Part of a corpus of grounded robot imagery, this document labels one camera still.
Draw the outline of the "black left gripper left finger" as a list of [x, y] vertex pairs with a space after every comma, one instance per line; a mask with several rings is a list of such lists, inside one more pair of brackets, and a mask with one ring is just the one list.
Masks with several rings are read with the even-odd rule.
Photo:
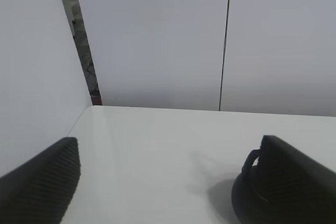
[[1, 177], [1, 223], [61, 223], [79, 178], [78, 140], [64, 137]]

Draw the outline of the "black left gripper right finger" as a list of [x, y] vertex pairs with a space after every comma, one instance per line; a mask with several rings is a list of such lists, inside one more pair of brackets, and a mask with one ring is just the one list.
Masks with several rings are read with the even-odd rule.
[[273, 135], [263, 136], [253, 158], [245, 177], [268, 221], [335, 223], [335, 172]]

